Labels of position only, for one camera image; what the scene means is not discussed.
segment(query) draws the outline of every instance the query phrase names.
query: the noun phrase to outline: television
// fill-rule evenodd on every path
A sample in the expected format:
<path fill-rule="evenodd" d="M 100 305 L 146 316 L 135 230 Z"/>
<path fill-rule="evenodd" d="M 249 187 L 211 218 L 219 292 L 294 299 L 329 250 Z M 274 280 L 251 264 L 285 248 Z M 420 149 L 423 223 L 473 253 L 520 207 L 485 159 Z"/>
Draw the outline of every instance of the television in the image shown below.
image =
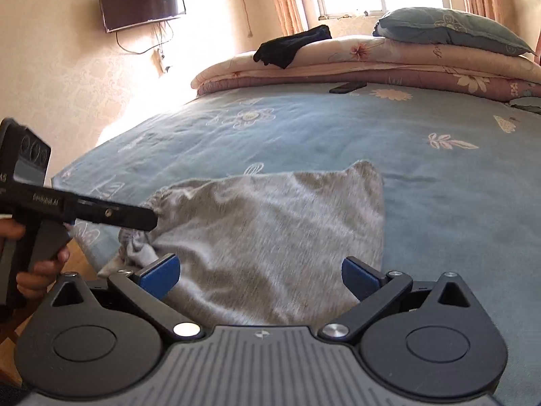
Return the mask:
<path fill-rule="evenodd" d="M 106 32 L 177 18 L 184 0 L 99 0 Z"/>

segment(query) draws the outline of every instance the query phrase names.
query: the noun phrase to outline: blue gripper pad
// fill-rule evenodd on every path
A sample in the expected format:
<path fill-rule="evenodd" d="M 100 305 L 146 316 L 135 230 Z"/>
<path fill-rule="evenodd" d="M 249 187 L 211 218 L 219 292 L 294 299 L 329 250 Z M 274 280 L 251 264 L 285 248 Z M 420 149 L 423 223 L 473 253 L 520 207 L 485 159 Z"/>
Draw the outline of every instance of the blue gripper pad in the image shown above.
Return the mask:
<path fill-rule="evenodd" d="M 180 278 L 177 255 L 166 255 L 135 273 L 134 281 L 156 299 L 162 300 Z"/>
<path fill-rule="evenodd" d="M 369 266 L 361 267 L 349 258 L 342 262 L 342 282 L 360 302 L 382 287 L 378 275 L 382 274 Z"/>

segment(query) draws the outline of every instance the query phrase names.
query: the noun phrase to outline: blue bed sheet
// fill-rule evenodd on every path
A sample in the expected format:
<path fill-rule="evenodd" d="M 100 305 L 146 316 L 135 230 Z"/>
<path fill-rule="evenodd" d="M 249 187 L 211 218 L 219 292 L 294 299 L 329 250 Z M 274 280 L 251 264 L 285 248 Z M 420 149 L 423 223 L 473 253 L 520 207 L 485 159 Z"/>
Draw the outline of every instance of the blue bed sheet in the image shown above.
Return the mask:
<path fill-rule="evenodd" d="M 204 96 L 94 149 L 53 185 L 137 204 L 194 177 L 370 160 L 385 181 L 383 268 L 418 280 L 460 273 L 509 346 L 498 398 L 537 404 L 541 116 L 459 93 L 369 84 L 330 94 L 335 85 Z M 96 269 L 119 246 L 115 228 L 78 222 L 76 233 Z"/>

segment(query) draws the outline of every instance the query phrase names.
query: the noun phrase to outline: ribbed surface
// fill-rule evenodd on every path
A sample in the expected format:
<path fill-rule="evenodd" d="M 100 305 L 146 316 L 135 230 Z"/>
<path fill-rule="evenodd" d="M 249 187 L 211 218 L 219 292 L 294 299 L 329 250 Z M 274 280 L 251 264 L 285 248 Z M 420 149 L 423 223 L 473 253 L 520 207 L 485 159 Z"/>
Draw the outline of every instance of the ribbed surface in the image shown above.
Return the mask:
<path fill-rule="evenodd" d="M 33 395 L 23 406 L 75 404 Z M 351 350 L 308 328 L 218 327 L 178 344 L 137 388 L 86 406 L 413 406 L 367 377 Z M 496 406 L 490 399 L 461 406 Z"/>

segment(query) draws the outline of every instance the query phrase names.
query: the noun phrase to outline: finger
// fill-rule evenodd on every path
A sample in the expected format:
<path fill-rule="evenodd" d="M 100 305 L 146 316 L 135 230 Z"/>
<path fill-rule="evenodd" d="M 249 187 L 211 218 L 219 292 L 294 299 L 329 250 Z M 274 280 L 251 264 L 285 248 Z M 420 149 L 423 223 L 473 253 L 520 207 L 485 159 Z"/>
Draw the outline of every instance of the finger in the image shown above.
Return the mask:
<path fill-rule="evenodd" d="M 30 290 L 47 290 L 47 287 L 55 281 L 55 276 L 41 276 L 28 272 L 17 274 L 17 283 Z"/>
<path fill-rule="evenodd" d="M 60 261 L 40 261 L 34 264 L 32 273 L 40 276 L 56 276 L 64 267 Z"/>
<path fill-rule="evenodd" d="M 41 299 L 47 293 L 47 289 L 31 290 L 31 289 L 25 289 L 24 287 L 21 287 L 20 285 L 17 285 L 17 290 L 19 290 L 21 294 L 27 299 Z"/>
<path fill-rule="evenodd" d="M 25 227 L 13 218 L 0 219 L 0 237 L 11 240 L 20 240 L 25 232 Z"/>
<path fill-rule="evenodd" d="M 61 262 L 62 264 L 65 264 L 65 263 L 68 262 L 69 256 L 70 256 L 70 251 L 69 251 L 69 249 L 68 249 L 67 246 L 62 247 L 62 248 L 60 249 L 60 251 L 58 252 L 58 255 L 56 255 L 57 259 L 58 259 L 59 262 Z"/>

